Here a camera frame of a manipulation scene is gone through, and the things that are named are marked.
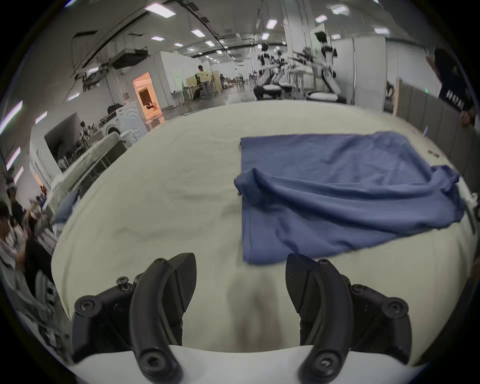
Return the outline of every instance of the black t-shirt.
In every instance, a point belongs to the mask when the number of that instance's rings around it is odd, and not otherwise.
[[[469,110],[473,105],[473,100],[467,83],[458,64],[444,49],[437,48],[435,50],[435,67],[442,81],[442,89],[438,98],[458,111]]]
[[[12,216],[15,218],[19,226],[23,228],[22,221],[24,219],[25,210],[18,201],[12,203]]]

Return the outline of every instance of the yellow shirt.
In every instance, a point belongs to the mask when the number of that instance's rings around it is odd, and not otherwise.
[[[210,74],[207,71],[198,71],[198,78],[201,83],[210,81]]]

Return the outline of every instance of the washing machine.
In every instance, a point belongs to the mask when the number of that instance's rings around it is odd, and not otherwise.
[[[137,101],[116,109],[104,117],[98,126],[103,136],[116,132],[128,138],[130,145],[135,144],[148,133]]]

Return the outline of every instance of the white table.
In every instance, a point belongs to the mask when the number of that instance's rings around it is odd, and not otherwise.
[[[240,138],[290,133],[390,130],[431,165],[436,146],[407,122],[361,108],[307,101],[262,101],[202,110],[153,130],[109,167],[68,221],[52,260],[66,312],[75,301],[130,280],[158,257],[194,252],[197,287],[184,315],[183,345],[225,352],[299,344],[299,317],[285,264],[242,261]],[[461,186],[462,193],[469,195]],[[469,274],[477,237],[466,215],[449,228],[331,257],[352,284],[407,301],[411,362],[441,331]]]

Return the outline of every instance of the doorway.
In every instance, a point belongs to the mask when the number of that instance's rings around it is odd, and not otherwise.
[[[145,72],[142,76],[137,77],[133,81],[133,87],[137,94],[138,102],[145,115],[146,122],[162,115],[162,110],[156,98],[155,89],[153,88],[150,73]]]

